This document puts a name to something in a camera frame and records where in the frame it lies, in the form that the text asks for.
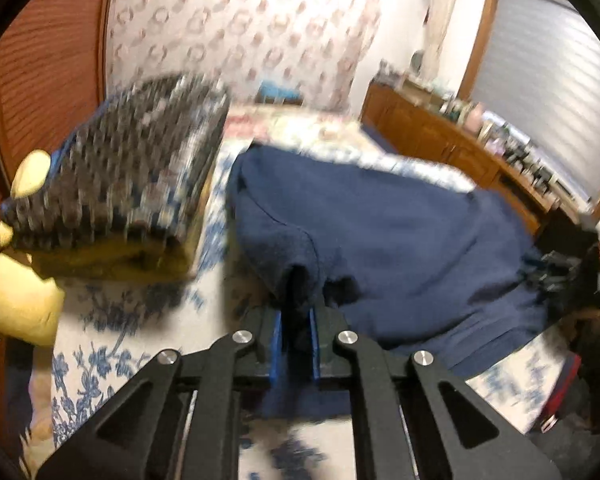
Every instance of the silver screw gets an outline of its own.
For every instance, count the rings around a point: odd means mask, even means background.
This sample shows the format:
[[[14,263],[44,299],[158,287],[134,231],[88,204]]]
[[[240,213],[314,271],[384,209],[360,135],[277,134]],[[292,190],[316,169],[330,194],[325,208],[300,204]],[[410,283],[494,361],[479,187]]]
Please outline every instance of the silver screw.
[[[234,332],[232,339],[240,344],[247,344],[251,339],[253,339],[253,334],[248,330],[238,330],[238,332]]]
[[[433,362],[433,355],[426,350],[418,350],[413,355],[413,360],[416,361],[420,366],[429,366]]]
[[[352,330],[343,330],[338,334],[338,340],[345,345],[353,345],[358,340],[358,334]]]
[[[158,354],[158,362],[161,365],[172,365],[178,360],[178,353],[175,350],[163,350]]]

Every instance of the bed sheet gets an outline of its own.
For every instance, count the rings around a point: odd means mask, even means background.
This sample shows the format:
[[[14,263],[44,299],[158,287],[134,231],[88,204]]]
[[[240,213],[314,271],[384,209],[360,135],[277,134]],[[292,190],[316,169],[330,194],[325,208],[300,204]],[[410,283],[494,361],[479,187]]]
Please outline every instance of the bed sheet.
[[[34,407],[35,420],[43,426],[51,420],[52,437],[24,442],[21,466],[30,476],[157,351],[208,348],[237,327],[245,309],[266,300],[264,285],[226,228],[224,212],[232,163],[254,139],[320,160],[422,178],[458,192],[475,187],[455,168],[385,154],[356,120],[303,108],[233,107],[214,170],[195,279],[147,286],[63,282],[66,300],[50,363],[50,398]],[[559,330],[552,328],[468,384],[525,432],[548,399],[567,354]],[[43,384],[49,375],[40,369],[36,380]],[[350,418],[257,420],[243,413],[241,479],[355,478],[354,470]]]

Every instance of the gray roller shade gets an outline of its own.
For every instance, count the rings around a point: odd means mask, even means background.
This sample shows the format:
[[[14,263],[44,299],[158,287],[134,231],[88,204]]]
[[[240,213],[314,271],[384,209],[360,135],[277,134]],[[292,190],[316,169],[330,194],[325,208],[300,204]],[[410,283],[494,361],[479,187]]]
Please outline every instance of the gray roller shade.
[[[566,0],[498,0],[471,97],[600,196],[600,42]]]

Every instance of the mattress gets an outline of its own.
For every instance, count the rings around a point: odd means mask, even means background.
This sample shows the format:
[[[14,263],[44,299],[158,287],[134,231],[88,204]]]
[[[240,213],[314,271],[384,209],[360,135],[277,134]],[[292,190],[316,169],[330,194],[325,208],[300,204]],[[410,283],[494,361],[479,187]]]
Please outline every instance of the mattress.
[[[19,462],[27,476],[157,351],[208,348],[267,297],[226,228],[224,210],[232,163],[254,139],[320,160],[408,174],[457,192],[475,186],[455,168],[387,154],[351,118],[297,107],[233,106],[212,177],[196,277],[148,286],[62,282],[66,299],[56,344],[46,355],[36,350],[26,395],[31,418],[20,421]],[[566,342],[552,328],[468,384],[525,432],[567,356]],[[241,479],[355,477],[349,417],[259,420],[244,412],[241,427]]]

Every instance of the window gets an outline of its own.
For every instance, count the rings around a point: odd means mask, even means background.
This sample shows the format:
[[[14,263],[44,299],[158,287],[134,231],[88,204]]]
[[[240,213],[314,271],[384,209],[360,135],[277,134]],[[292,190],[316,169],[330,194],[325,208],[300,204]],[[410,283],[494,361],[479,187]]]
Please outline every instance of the window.
[[[462,83],[464,97],[529,136],[597,200],[600,41],[567,0],[497,0],[495,7],[482,57],[473,74],[470,62]]]

